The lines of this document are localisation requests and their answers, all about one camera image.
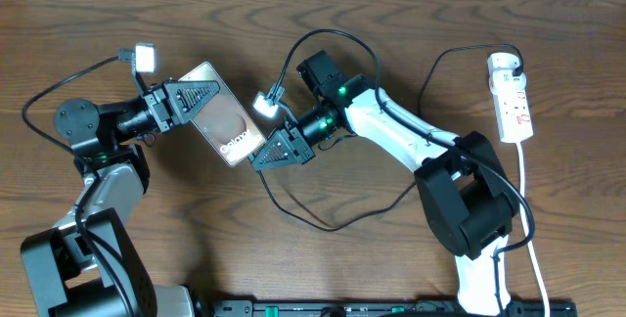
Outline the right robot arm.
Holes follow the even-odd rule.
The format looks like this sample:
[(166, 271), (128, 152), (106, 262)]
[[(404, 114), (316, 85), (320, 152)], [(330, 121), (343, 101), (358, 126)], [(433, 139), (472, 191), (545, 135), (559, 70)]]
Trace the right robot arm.
[(511, 302), (502, 254), (518, 213), (518, 193), (490, 142), (480, 133), (460, 137), (406, 111), (372, 78), (346, 76), (326, 51), (297, 66), (316, 100), (296, 122), (276, 128), (251, 158), (263, 169), (305, 164), (314, 146), (343, 128), (368, 139), (413, 172), (425, 218), (455, 257), (458, 302), (470, 314), (497, 316)]

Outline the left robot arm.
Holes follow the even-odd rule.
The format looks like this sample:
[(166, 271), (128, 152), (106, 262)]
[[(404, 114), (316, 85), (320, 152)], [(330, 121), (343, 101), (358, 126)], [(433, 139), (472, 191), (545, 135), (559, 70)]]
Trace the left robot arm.
[(55, 127), (69, 141), (84, 189), (52, 228), (22, 242), (39, 315), (208, 315), (188, 287), (153, 284), (124, 224), (150, 180), (136, 139), (189, 122), (219, 91), (214, 80), (166, 80), (125, 102), (59, 106)]

